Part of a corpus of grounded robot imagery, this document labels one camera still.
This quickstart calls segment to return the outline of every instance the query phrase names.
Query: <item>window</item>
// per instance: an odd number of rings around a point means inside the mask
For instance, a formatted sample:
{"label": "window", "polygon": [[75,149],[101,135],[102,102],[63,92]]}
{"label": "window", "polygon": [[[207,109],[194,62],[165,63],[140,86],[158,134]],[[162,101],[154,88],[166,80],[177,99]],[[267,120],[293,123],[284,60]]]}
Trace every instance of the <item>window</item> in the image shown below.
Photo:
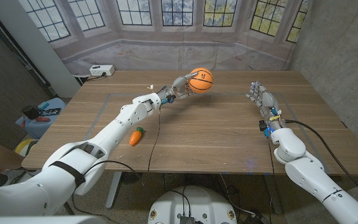
{"label": "window", "polygon": [[287,0],[258,0],[251,29],[276,36]]}
{"label": "window", "polygon": [[48,42],[70,35],[53,0],[19,0],[19,2]]}
{"label": "window", "polygon": [[104,26],[95,0],[68,0],[82,31]]}
{"label": "window", "polygon": [[117,0],[124,25],[152,25],[149,0]]}
{"label": "window", "polygon": [[230,27],[237,0],[205,0],[204,26]]}
{"label": "window", "polygon": [[163,26],[192,26],[193,0],[161,0]]}
{"label": "window", "polygon": [[298,14],[293,21],[293,25],[290,34],[288,35],[287,41],[296,43],[296,41],[298,40],[298,35],[301,31],[303,20],[305,19],[306,13],[308,12],[309,2],[310,0],[303,0],[301,7],[299,8]]}

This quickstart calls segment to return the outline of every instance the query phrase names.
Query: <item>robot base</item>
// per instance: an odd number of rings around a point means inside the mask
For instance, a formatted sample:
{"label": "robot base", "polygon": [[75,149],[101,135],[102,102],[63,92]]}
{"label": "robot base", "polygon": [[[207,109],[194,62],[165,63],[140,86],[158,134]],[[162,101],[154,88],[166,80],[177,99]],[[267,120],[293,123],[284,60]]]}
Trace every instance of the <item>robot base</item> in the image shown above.
{"label": "robot base", "polygon": [[[182,187],[173,190],[182,193]],[[186,186],[185,196],[190,203],[192,218],[186,218],[184,223],[203,223],[203,224],[235,224],[237,223],[236,214],[232,205],[221,195],[213,190],[200,186]],[[189,206],[185,200],[185,216],[189,217]],[[182,195],[169,191],[163,194],[154,202],[150,209],[148,224],[168,224],[182,223],[183,200]]]}

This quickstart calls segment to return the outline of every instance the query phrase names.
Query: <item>wooden table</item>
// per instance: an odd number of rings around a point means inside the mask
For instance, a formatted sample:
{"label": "wooden table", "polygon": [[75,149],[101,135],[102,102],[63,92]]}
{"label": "wooden table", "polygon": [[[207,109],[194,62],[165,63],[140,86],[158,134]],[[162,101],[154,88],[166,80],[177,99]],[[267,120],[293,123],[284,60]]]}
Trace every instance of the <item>wooden table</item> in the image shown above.
{"label": "wooden table", "polygon": [[[170,86],[187,71],[121,71],[85,83],[22,165],[39,169],[48,157],[67,142],[92,138],[119,113],[122,105],[150,93],[147,89]],[[161,109],[160,136],[154,149],[151,172],[270,174],[272,165],[266,137],[259,131],[259,109],[245,94],[252,81],[260,81],[280,103],[283,117],[315,128],[337,158],[358,175],[358,140],[299,72],[213,72],[209,92],[188,97]],[[135,147],[129,145],[132,128],[110,159],[146,172],[158,131],[158,111],[137,126],[145,133]],[[326,172],[343,175],[320,140],[307,129],[289,124],[310,153],[323,162]],[[274,157],[277,174],[284,166]],[[108,164],[107,169],[128,171]]]}

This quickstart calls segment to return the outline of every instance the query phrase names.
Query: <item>backdrop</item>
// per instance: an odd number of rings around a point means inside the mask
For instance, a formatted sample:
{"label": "backdrop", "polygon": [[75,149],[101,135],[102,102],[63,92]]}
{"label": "backdrop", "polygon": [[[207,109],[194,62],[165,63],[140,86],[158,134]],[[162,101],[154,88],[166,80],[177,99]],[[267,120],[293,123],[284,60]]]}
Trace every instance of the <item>backdrop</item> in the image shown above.
{"label": "backdrop", "polygon": [[20,0],[72,74],[284,70],[308,0]]}

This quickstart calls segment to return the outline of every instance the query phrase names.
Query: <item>electrical outlet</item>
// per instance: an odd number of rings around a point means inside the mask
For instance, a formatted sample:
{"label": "electrical outlet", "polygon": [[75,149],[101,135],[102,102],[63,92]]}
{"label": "electrical outlet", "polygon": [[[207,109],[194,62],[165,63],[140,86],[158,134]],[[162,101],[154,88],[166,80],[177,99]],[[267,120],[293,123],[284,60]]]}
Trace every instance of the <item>electrical outlet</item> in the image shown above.
{"label": "electrical outlet", "polygon": [[92,76],[101,76],[103,72],[106,72],[106,76],[111,76],[115,69],[113,65],[93,65],[89,71]]}

